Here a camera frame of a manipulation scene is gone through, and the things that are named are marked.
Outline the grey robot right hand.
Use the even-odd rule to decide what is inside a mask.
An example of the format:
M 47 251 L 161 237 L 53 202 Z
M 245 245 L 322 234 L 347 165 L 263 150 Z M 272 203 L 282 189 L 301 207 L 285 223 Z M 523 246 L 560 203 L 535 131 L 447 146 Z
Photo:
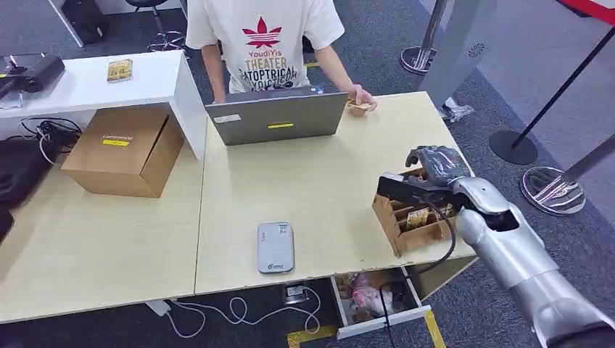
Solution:
M 426 180 L 436 187 L 448 187 L 454 180 L 472 176 L 469 166 L 456 149 L 446 146 L 418 146 L 411 149 L 405 166 L 420 164 Z

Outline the person's left hand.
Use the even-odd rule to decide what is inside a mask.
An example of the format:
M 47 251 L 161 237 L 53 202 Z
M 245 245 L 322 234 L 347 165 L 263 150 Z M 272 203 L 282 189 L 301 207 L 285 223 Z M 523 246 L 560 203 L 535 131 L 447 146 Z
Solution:
M 369 92 L 355 84 L 348 92 L 347 107 L 352 116 L 362 117 L 367 112 L 373 112 L 378 104 Z

